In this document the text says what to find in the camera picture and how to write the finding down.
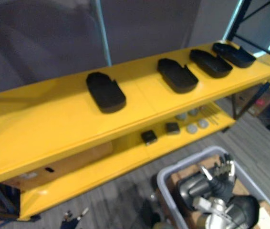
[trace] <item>cardboard box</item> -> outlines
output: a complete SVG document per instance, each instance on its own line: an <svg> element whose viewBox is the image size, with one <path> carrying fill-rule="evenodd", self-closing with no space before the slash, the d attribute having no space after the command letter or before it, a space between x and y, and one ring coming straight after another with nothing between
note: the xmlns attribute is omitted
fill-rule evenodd
<svg viewBox="0 0 270 229"><path fill-rule="evenodd" d="M80 169L112 152L112 142L107 142L33 171L20 174L17 177L4 181L3 184L16 187L20 190L32 189Z"/></svg>

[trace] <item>metal rod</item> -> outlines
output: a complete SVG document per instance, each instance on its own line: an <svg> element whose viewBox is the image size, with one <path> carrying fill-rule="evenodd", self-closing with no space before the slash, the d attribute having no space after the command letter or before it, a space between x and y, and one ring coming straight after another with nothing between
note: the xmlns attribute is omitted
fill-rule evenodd
<svg viewBox="0 0 270 229"><path fill-rule="evenodd" d="M237 111L236 111L236 94L231 95L231 104L232 104L232 117L236 119Z"/></svg>
<svg viewBox="0 0 270 229"><path fill-rule="evenodd" d="M240 23L242 22L244 15L249 8L250 2L251 2L251 0L244 0L244 2L242 3L240 11L235 19L235 22L229 31L229 34L227 36L227 40L232 41L232 39L234 38L234 36L235 36L239 26L240 26Z"/></svg>
<svg viewBox="0 0 270 229"><path fill-rule="evenodd" d="M244 37L242 37L242 36L240 36L240 35L238 35L238 34L235 34L235 37L237 37L237 38L239 38L240 40L242 40L242 41L244 41L244 42L246 42L246 43L248 43L248 44L254 46L254 47L257 48L257 49L260 49L260 50L265 51L266 53L268 53L268 54L270 55L270 50L268 50L268 49L266 49L266 48L263 48L263 47L261 47L260 45L257 45L257 44L255 44L255 43L249 41L248 39L246 39L246 38L244 38Z"/></svg>
<svg viewBox="0 0 270 229"><path fill-rule="evenodd" d="M95 1L93 1L93 3L95 4L95 7L96 7L97 18L98 18L98 22L99 22L99 26L100 26L100 30L101 30L104 57L105 57L105 60L107 62L107 65L112 66L110 49L108 47L105 25L104 25L104 20L103 20L101 2L100 2L100 0L95 0Z"/></svg>
<svg viewBox="0 0 270 229"><path fill-rule="evenodd" d="M238 120L250 107L262 96L263 93L270 87L270 82L266 82L261 88L254 94L253 97L248 101L248 103L241 109L241 111L236 115L235 120Z"/></svg>
<svg viewBox="0 0 270 229"><path fill-rule="evenodd" d="M248 18L250 18L251 16L253 16L258 11L262 10L264 7L268 6L269 4L270 4L270 1L268 1L264 5L260 6L258 9L256 9L255 11L253 11L253 13L250 13L248 16L246 16L245 18L243 18L240 23L244 22L245 20L247 20Z"/></svg>
<svg viewBox="0 0 270 229"><path fill-rule="evenodd" d="M0 200L8 209L9 213L16 213L16 212L18 213L17 208L13 205L13 203L8 198L5 197L5 195L3 194L1 190L0 190Z"/></svg>

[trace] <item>shelf leg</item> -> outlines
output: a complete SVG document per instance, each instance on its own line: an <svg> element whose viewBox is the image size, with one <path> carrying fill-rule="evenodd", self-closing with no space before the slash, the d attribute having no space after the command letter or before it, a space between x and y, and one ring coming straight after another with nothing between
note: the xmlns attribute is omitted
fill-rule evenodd
<svg viewBox="0 0 270 229"><path fill-rule="evenodd" d="M236 114L234 117L235 120L238 120L250 107L265 93L270 87L270 82L266 82L261 88L257 91L257 93L248 101L247 104L241 109L241 111Z"/></svg>

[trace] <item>black rubber pad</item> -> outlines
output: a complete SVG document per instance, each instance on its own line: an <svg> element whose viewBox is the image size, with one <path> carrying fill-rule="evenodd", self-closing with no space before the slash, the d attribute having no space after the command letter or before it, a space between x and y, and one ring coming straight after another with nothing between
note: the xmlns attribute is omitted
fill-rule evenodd
<svg viewBox="0 0 270 229"><path fill-rule="evenodd" d="M106 74L95 72L86 79L88 90L103 113L112 113L122 109L126 104L124 93L115 80Z"/></svg>
<svg viewBox="0 0 270 229"><path fill-rule="evenodd" d="M214 57L210 53L199 49L191 50L190 59L214 78L224 77L232 70L232 66L220 56Z"/></svg>
<svg viewBox="0 0 270 229"><path fill-rule="evenodd" d="M186 93L194 89L198 79L185 65L182 68L178 62L171 59L160 59L157 70L162 74L165 82L176 93Z"/></svg>
<svg viewBox="0 0 270 229"><path fill-rule="evenodd" d="M212 50L221 57L229 60L234 65L240 68L246 68L251 66L256 60L255 57L250 55L242 47L236 49L228 44L214 43Z"/></svg>

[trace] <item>mechanical part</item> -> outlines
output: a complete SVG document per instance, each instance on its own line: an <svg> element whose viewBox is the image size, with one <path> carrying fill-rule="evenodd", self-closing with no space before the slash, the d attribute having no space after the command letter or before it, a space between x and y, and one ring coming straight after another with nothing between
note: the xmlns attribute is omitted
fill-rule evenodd
<svg viewBox="0 0 270 229"><path fill-rule="evenodd" d="M141 138L145 142L146 146L149 146L152 143L157 141L157 136L153 130L148 130L148 131L141 133Z"/></svg>
<svg viewBox="0 0 270 229"><path fill-rule="evenodd" d="M197 125L202 128L202 129L205 129L209 126L209 123L205 120L205 119L200 119L198 122L197 122Z"/></svg>
<svg viewBox="0 0 270 229"><path fill-rule="evenodd" d="M177 198L187 209L194 211L193 200L196 197L211 196L222 199L225 203L233 196L235 185L235 166L229 155L221 158L221 165L211 169L199 166L201 172L188 176L177 183Z"/></svg>
<svg viewBox="0 0 270 229"><path fill-rule="evenodd" d="M228 179L222 180L218 177L213 177L204 166L200 166L200 169L208 180L212 196L221 198L227 203L233 196L232 190L235 182L230 182Z"/></svg>
<svg viewBox="0 0 270 229"><path fill-rule="evenodd" d="M195 208L203 214L197 220L198 229L225 229L231 222L230 216L225 213L225 202L219 198L211 201L202 197L197 197L193 201Z"/></svg>
<svg viewBox="0 0 270 229"><path fill-rule="evenodd" d="M166 123L166 132L168 135L178 135L180 133L177 123Z"/></svg>
<svg viewBox="0 0 270 229"><path fill-rule="evenodd" d="M259 220L259 202L253 196L234 196L226 213L232 218L226 229L253 228Z"/></svg>
<svg viewBox="0 0 270 229"><path fill-rule="evenodd" d="M70 210L68 210L64 214L60 229L75 229L79 221L81 220L81 218L85 216L88 211L89 211L89 208L86 208L77 218L71 219L73 214L71 213Z"/></svg>
<svg viewBox="0 0 270 229"><path fill-rule="evenodd" d="M183 113L180 113L180 114L177 114L175 116L175 118L179 121L185 121L186 118L187 118L187 113L186 112L183 112Z"/></svg>
<svg viewBox="0 0 270 229"><path fill-rule="evenodd" d="M197 116L198 108L194 108L194 109L188 111L188 114L191 115L191 116Z"/></svg>
<svg viewBox="0 0 270 229"><path fill-rule="evenodd" d="M190 134L195 134L197 132L197 126L194 124L189 124L187 127L187 132Z"/></svg>

